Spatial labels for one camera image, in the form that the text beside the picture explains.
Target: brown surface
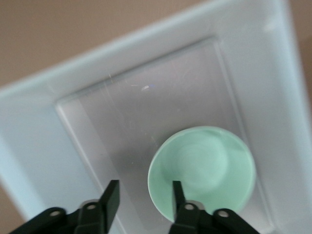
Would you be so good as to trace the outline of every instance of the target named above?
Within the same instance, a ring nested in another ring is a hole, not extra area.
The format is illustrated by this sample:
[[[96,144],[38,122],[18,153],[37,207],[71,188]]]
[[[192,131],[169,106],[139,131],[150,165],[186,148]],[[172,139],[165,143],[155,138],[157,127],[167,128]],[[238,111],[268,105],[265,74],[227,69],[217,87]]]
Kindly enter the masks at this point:
[[[0,85],[169,16],[200,0],[0,0]],[[312,91],[312,1],[291,0]],[[22,218],[0,188],[0,234]]]

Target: mint green bowl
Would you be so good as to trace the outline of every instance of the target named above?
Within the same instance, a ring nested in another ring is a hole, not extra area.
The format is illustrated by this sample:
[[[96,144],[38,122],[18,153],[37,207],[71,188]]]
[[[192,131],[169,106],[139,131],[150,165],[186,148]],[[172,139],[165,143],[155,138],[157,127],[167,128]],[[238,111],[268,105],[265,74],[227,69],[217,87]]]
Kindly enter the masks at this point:
[[[151,199],[173,221],[172,181],[180,180],[187,200],[208,213],[228,208],[239,212],[255,184],[255,166],[246,144],[233,133],[201,126],[180,131],[156,152],[148,172]]]

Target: green cup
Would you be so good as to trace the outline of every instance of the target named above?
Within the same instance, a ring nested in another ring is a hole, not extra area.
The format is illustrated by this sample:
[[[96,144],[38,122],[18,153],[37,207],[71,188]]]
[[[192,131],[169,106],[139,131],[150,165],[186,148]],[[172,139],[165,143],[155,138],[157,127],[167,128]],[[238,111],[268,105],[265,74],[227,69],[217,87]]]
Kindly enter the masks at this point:
[[[172,181],[180,180],[187,200],[208,213],[228,208],[239,212],[255,184],[254,160],[246,144],[231,132],[201,126],[171,136],[156,152],[148,172],[151,199],[174,220]]]

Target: translucent plastic container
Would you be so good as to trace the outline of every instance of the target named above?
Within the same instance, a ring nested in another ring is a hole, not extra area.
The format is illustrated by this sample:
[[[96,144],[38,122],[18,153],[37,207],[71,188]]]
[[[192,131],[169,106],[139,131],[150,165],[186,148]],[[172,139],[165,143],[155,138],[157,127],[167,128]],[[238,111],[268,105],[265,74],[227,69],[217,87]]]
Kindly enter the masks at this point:
[[[310,116],[288,6],[216,0],[0,93],[0,172],[26,218],[72,212],[120,179],[112,233],[167,233],[147,172],[172,134],[210,125],[256,163],[240,213],[262,234],[312,231]]]

